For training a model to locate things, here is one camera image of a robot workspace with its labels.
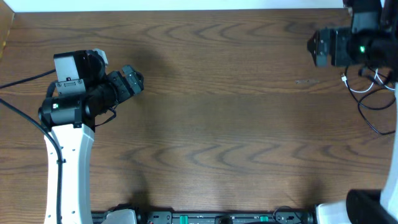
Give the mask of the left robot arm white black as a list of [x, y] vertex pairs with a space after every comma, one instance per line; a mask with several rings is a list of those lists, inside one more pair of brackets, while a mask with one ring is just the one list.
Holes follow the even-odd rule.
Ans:
[[130, 65], [106, 72], [100, 49], [53, 57], [57, 81], [38, 110], [48, 156], [45, 223], [92, 223], [90, 157], [96, 117], [144, 90], [144, 77]]

